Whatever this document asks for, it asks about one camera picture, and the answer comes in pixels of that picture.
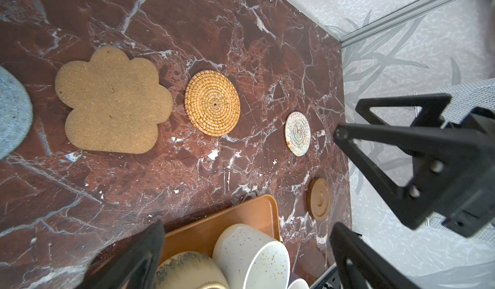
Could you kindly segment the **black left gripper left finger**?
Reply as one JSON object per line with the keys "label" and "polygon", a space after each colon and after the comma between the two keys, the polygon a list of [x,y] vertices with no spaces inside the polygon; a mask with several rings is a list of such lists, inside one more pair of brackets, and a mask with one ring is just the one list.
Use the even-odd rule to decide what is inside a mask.
{"label": "black left gripper left finger", "polygon": [[164,244],[164,225],[158,221],[141,232],[124,252],[85,276],[77,287],[151,288]]}

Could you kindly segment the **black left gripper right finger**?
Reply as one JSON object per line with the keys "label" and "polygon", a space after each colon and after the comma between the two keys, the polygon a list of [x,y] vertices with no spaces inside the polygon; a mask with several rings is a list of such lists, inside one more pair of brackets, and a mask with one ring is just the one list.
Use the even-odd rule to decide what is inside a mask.
{"label": "black left gripper right finger", "polygon": [[343,223],[336,223],[330,243],[343,288],[417,288]]}

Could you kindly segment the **multicolour stitched round coaster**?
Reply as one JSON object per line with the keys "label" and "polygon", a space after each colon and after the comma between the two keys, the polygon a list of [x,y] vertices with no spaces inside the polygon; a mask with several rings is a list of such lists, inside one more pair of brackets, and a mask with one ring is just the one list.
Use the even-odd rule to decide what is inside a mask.
{"label": "multicolour stitched round coaster", "polygon": [[285,139],[287,147],[297,157],[304,156],[311,142],[309,121],[301,112],[292,112],[286,120]]}

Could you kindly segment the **woven rattan round coaster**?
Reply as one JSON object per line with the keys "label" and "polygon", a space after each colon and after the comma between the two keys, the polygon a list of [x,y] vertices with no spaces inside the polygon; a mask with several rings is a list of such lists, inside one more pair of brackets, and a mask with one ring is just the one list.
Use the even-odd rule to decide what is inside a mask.
{"label": "woven rattan round coaster", "polygon": [[241,114],[234,85],[213,70],[200,71],[191,78],[184,95],[184,107],[192,124],[213,137],[231,132]]}

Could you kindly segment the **beige glazed ceramic mug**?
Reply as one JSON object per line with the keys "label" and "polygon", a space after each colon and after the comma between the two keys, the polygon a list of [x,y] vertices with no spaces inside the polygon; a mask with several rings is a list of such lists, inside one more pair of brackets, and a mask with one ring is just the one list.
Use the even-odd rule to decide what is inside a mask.
{"label": "beige glazed ceramic mug", "polygon": [[152,288],[229,288],[212,258],[199,252],[181,252],[162,263]]}

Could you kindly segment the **round wooden coaster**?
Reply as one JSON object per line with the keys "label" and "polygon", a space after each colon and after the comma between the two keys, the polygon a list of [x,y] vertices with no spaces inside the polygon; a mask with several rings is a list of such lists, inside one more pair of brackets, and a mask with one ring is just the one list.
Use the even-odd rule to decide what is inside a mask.
{"label": "round wooden coaster", "polygon": [[327,181],[324,178],[313,179],[308,188],[307,207],[310,216],[316,221],[326,219],[329,205],[330,193]]}

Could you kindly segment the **light blue woven coaster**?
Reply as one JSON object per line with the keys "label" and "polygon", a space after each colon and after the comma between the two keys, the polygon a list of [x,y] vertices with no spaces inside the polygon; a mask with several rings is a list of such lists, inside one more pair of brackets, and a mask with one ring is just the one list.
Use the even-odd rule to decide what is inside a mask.
{"label": "light blue woven coaster", "polygon": [[1,159],[26,138],[33,122],[33,106],[25,87],[1,67]]}

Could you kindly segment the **cork paw-shaped coaster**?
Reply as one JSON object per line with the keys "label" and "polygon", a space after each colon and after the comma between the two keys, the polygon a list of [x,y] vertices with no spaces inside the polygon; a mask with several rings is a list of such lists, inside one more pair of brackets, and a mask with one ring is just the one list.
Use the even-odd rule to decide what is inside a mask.
{"label": "cork paw-shaped coaster", "polygon": [[143,154],[170,117],[173,98],[148,59],[129,59],[114,46],[89,61],[71,61],[55,77],[55,93],[72,110],[65,122],[69,142],[100,152]]}

